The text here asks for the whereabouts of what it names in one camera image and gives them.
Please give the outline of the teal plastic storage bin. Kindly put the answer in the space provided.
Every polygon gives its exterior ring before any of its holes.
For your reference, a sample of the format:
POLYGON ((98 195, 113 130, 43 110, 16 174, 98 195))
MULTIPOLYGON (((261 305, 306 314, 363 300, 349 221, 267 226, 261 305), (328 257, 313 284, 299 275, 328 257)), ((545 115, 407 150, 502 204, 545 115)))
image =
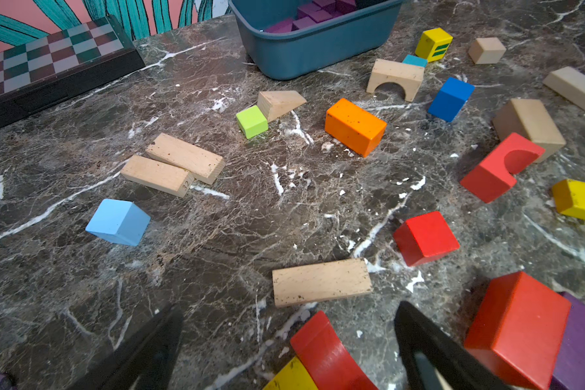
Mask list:
POLYGON ((245 50, 271 79, 292 80, 383 45, 401 1, 358 1, 357 11, 287 33, 266 29, 297 14, 303 1, 230 1, 245 50))

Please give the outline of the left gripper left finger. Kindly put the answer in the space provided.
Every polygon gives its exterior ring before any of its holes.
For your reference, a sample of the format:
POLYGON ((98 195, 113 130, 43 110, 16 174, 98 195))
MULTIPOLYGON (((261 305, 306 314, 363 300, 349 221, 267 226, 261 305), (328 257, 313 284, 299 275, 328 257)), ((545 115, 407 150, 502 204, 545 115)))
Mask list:
POLYGON ((183 313, 169 304, 71 389, 167 389, 175 368, 183 313))

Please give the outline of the purple brick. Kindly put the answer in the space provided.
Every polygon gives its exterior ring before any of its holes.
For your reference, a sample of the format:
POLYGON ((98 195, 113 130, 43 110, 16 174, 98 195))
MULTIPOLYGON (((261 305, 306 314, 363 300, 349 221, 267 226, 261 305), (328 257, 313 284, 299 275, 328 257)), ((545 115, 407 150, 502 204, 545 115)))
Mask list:
POLYGON ((560 295, 571 309, 550 388, 585 389, 585 304, 568 292, 560 295))
POLYGON ((290 33, 357 11, 355 0, 314 0, 297 8, 297 17, 287 18, 264 29, 268 33, 290 33))

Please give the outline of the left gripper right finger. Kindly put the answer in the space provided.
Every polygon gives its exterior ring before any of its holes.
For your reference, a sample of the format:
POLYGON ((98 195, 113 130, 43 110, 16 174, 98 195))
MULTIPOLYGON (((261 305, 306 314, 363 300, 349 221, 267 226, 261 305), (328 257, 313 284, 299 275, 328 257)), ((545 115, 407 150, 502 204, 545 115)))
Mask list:
POLYGON ((463 347, 408 301, 396 312, 394 328, 411 389, 507 389, 463 347))

